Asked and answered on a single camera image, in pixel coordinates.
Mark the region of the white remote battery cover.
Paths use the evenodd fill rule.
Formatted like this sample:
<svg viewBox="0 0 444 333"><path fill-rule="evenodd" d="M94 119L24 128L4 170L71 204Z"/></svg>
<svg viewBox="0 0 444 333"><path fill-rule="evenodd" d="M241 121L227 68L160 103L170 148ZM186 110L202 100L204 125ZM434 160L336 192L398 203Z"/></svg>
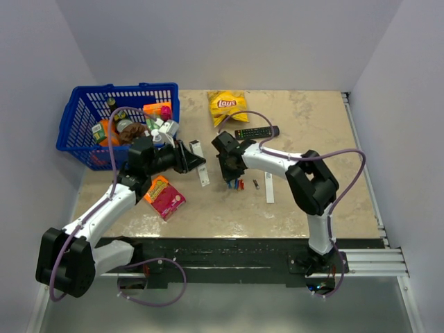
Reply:
<svg viewBox="0 0 444 333"><path fill-rule="evenodd" d="M273 176L269 172L264 173L265 178L265 191L266 191L266 203L274 204L274 191L273 191Z"/></svg>

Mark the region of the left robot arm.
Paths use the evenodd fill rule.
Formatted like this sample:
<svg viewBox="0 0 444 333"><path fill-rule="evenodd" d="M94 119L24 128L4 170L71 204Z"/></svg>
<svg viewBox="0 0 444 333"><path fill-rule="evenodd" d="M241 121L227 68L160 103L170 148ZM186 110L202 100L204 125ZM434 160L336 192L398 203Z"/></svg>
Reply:
<svg viewBox="0 0 444 333"><path fill-rule="evenodd" d="M129 240L118 239L101 247L97 243L146 195L153 176L169 169L188 173L205 162L180 140L156 148L150 137L137 138L106 193L64 228L49 228L42 235L35 279L50 291L79 298L102 273L120 266L128 272L138 271L144 256Z"/></svg>

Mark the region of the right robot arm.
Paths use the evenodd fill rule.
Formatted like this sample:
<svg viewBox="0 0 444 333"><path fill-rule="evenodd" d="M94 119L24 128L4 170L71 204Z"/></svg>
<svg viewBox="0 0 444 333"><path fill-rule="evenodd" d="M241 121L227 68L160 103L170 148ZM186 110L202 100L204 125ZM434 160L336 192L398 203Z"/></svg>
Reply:
<svg viewBox="0 0 444 333"><path fill-rule="evenodd" d="M246 139L238 142L224 131L212 140L217 150L221 173L226 182L240 178L247 169L254 169L285 179L293 199L306 215L309 241L306 251L293 259L300 273L309 276L326 272L334 263L336 238L332 231L333 203L339 183L313 150L304 154L268 149Z"/></svg>

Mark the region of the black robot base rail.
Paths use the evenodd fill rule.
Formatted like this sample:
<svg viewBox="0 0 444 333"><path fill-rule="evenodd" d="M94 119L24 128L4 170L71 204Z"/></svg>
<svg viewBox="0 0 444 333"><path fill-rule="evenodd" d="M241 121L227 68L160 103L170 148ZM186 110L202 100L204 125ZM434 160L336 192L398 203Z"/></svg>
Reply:
<svg viewBox="0 0 444 333"><path fill-rule="evenodd" d="M344 252L335 250L329 265L306 276L293 265L303 254L306 239L267 238L131 238L135 247L128 268L112 273L145 277L148 287L170 283L283 284L317 290L326 275L340 277L349 267Z"/></svg>

